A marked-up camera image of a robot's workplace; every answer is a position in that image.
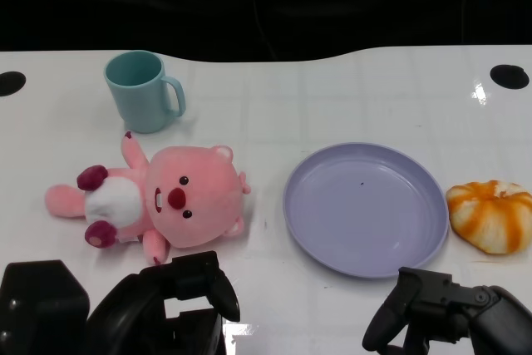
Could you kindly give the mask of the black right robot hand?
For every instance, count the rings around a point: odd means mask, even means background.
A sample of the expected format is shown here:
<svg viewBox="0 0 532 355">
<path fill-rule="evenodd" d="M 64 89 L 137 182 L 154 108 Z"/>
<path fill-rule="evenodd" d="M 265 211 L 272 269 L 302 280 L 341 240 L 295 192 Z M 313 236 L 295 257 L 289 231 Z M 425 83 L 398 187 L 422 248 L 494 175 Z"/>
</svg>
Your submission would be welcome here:
<svg viewBox="0 0 532 355">
<path fill-rule="evenodd" d="M 468 288 L 450 274 L 399 269 L 362 347 L 379 354 L 427 354 L 430 342 L 469 338 L 475 354 L 530 354 L 531 312 L 499 286 Z"/>
</svg>

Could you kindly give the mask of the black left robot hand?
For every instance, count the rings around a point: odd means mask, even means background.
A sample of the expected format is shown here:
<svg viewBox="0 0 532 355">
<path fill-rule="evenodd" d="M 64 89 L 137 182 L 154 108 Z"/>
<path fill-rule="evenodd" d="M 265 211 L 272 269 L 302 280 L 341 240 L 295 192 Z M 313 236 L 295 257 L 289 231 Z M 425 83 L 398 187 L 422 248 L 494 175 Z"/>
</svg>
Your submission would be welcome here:
<svg viewBox="0 0 532 355">
<path fill-rule="evenodd" d="M 176 257 L 123 278 L 95 308 L 61 260 L 9 264 L 3 354 L 223 354 L 240 307 L 217 254 Z"/>
</svg>

